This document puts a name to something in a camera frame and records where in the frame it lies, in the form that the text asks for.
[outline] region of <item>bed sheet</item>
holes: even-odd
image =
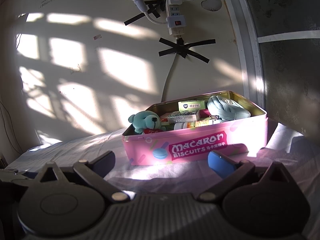
[[[116,155],[114,169],[104,178],[109,183],[127,192],[134,193],[182,193],[197,196],[221,179],[206,161],[164,164],[155,166],[131,166],[124,150],[121,134],[124,129],[69,142],[44,145],[28,150],[7,169],[38,171],[47,161],[58,166],[72,166],[79,159],[89,161],[112,150]],[[320,239],[320,148],[309,142],[302,134],[282,124],[272,134],[266,148],[255,153],[234,155],[235,161],[249,159],[257,166],[282,162],[306,195],[311,216],[305,227],[307,239]]]

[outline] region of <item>teddy bear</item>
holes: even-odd
[[[152,111],[142,111],[133,114],[128,121],[135,128],[134,131],[138,134],[156,133],[165,131],[165,127],[161,126],[160,117]]]

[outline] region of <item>pink tin box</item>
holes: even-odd
[[[212,150],[227,156],[258,152],[267,144],[267,112],[241,95],[221,91],[200,96],[168,101],[150,106],[147,110],[159,116],[178,110],[179,101],[208,100],[221,95],[241,104],[251,117],[214,125],[134,135],[131,125],[122,141],[132,165],[157,165],[206,160]]]

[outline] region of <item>blue macaron graphic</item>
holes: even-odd
[[[168,156],[168,152],[165,149],[169,145],[169,142],[165,142],[161,148],[154,149],[152,151],[153,156],[158,160],[163,160]]]

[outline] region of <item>white power strip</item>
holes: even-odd
[[[179,5],[181,4],[182,0],[166,0],[165,2],[170,35],[179,36],[184,34],[183,27],[187,26],[185,17],[180,12]]]

